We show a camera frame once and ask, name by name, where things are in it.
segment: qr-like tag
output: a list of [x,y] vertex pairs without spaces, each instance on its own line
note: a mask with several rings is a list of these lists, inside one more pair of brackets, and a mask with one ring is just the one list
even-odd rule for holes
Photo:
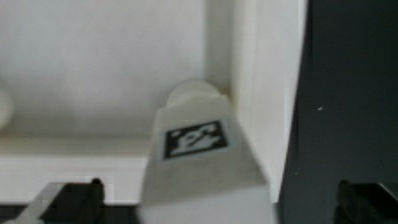
[[164,159],[223,149],[228,145],[223,121],[175,129],[166,133]]

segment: white panel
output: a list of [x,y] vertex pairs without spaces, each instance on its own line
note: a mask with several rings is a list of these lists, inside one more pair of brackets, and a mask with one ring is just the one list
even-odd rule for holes
[[237,0],[233,98],[278,201],[303,54],[306,0]]

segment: white object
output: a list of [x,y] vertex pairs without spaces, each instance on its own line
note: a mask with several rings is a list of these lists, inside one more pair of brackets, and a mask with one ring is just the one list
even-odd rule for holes
[[0,88],[0,130],[6,127],[15,113],[15,106],[8,91]]
[[157,114],[139,213],[146,224],[274,223],[269,182],[232,111],[205,82],[176,88]]

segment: rounded tip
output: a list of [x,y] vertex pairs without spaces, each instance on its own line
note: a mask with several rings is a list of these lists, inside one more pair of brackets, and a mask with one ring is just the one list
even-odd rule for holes
[[189,80],[178,85],[171,92],[168,107],[189,103],[198,98],[208,98],[219,95],[221,92],[208,82]]

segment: white wall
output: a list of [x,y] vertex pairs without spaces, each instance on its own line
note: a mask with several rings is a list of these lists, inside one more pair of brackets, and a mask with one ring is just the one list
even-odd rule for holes
[[148,136],[182,81],[230,89],[228,0],[0,0],[18,135]]
[[233,98],[278,201],[304,39],[306,0],[237,0]]

